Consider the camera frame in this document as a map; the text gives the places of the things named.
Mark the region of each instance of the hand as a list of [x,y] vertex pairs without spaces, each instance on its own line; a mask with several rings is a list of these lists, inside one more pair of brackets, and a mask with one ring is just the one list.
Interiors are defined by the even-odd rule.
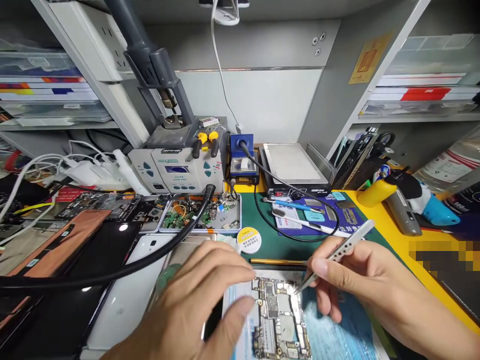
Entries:
[[102,359],[229,360],[255,300],[246,296],[233,303],[207,342],[202,327],[229,286],[254,277],[230,245],[203,242],[135,331]]
[[429,359],[478,359],[480,337],[471,332],[383,246],[360,241],[342,264],[325,258],[343,241],[329,236],[308,261],[319,279],[318,310],[339,323],[337,290],[355,295],[398,341]]

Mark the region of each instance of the green cutting mat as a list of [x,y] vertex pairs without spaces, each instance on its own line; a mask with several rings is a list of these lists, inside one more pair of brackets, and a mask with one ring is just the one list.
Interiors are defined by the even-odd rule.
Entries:
[[[347,200],[350,200],[350,197],[343,193]],[[263,202],[260,194],[256,194],[258,199],[258,204],[263,214],[270,220],[271,223],[275,224],[275,218],[272,216],[272,205],[267,202]],[[255,206],[254,194],[253,193],[242,193],[242,226],[252,227],[257,229],[261,235],[261,247],[255,254],[248,255],[242,253],[242,256],[245,259],[257,258],[257,259],[287,259],[287,260],[308,260],[316,248],[319,247],[321,242],[299,242],[292,239],[289,239],[285,236],[279,235],[278,232],[273,230],[268,226],[265,221],[260,216],[257,207]],[[365,215],[357,209],[358,213],[362,219],[366,220]],[[305,220],[303,211],[298,211],[298,215],[302,220]],[[318,239],[319,236],[299,236],[301,239]],[[390,244],[385,240],[385,238],[377,231],[375,228],[371,234],[366,236],[367,240],[372,242],[379,243],[387,249],[389,249],[400,261],[400,257],[392,249]]]

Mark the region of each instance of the plastic bottle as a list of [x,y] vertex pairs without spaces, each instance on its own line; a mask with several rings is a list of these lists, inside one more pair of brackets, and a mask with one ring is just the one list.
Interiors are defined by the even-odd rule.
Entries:
[[386,178],[375,181],[372,186],[357,196],[357,200],[363,206],[372,208],[380,204],[397,191],[397,184],[402,180],[403,172],[392,170]]
[[125,179],[130,183],[130,186],[138,195],[148,196],[150,191],[142,183],[142,181],[137,177],[134,169],[132,168],[132,163],[130,160],[119,150],[113,150],[113,155],[116,157],[116,161],[119,166],[120,173],[125,177]]
[[480,166],[480,126],[413,174],[433,193],[461,184],[460,178]]
[[480,213],[480,182],[446,198],[443,203],[457,215]]

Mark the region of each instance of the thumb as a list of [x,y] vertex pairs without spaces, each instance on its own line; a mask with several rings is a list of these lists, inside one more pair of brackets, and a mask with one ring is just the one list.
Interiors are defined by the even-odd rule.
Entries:
[[235,345],[242,333],[245,319],[254,304],[255,300],[252,297],[244,296],[230,306],[205,344],[201,359],[229,360],[232,357]]
[[350,270],[336,261],[316,257],[311,262],[311,269],[320,278],[336,288],[357,297],[369,300],[371,295],[375,293],[373,289],[377,285],[375,281]]

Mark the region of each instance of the white phone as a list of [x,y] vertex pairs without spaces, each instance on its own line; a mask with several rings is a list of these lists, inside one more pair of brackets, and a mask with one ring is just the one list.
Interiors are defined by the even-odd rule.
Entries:
[[[133,263],[160,249],[173,235],[144,235],[136,244],[127,264]],[[168,255],[142,270],[115,281],[93,325],[81,360],[99,359],[104,352],[128,337],[145,313],[159,274]]]

